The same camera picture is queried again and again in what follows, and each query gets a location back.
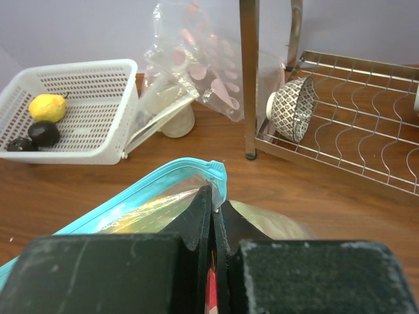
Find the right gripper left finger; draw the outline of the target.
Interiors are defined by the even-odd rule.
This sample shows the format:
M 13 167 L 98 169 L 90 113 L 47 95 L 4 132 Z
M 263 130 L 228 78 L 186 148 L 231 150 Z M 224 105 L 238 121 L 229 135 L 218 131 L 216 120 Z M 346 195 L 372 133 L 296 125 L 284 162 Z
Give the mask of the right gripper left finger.
M 203 313 L 212 189 L 151 234 L 33 240 L 1 291 L 2 313 Z

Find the yellow pear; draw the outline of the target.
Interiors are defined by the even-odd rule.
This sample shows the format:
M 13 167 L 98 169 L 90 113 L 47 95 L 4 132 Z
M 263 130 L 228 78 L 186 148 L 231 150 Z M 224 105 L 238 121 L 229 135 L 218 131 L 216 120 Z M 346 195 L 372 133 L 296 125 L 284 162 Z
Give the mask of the yellow pear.
M 131 234 L 157 233 L 177 218 L 189 205 L 190 198 L 163 197 L 132 208 L 119 218 L 112 210 L 112 218 L 104 218 L 97 233 L 99 234 Z

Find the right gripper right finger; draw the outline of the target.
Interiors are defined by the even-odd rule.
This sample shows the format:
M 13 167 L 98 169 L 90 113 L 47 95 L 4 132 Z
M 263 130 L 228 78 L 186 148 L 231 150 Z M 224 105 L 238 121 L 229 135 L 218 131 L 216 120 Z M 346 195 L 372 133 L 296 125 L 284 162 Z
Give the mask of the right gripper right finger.
M 213 213 L 220 313 L 417 313 L 403 267 L 385 244 L 280 239 L 226 201 Z

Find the large red apple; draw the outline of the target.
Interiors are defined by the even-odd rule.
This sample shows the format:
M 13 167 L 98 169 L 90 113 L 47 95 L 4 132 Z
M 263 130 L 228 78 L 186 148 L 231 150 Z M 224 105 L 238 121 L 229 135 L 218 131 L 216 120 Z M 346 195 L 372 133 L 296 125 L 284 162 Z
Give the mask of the large red apple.
M 217 281 L 215 272 L 211 268 L 207 275 L 205 314 L 218 314 Z

